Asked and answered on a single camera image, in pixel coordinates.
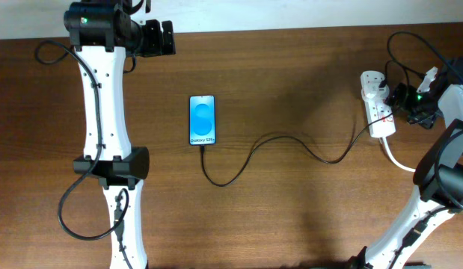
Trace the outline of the blue screen smartphone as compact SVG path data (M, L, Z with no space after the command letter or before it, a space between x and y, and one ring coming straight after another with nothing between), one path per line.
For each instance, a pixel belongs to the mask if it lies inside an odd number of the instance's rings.
M189 99L189 143L192 146L216 143L215 97L191 96Z

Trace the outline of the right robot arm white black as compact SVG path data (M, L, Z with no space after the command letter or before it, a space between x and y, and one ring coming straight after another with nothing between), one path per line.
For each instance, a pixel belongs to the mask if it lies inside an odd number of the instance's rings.
M438 106L447 128L418 164L410 200L384 235L345 268L408 268L406 262L431 233L463 211L463 86L451 84Z

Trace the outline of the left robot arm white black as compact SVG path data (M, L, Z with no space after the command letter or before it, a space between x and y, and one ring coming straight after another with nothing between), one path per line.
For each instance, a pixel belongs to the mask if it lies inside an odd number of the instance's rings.
M76 1L64 26L79 62L85 98L86 138L73 162L83 179L94 177L105 197L111 268L147 268L141 227L141 193L150 169L145 146L133 146L123 99L127 58L176 52L173 24L150 18L151 1Z

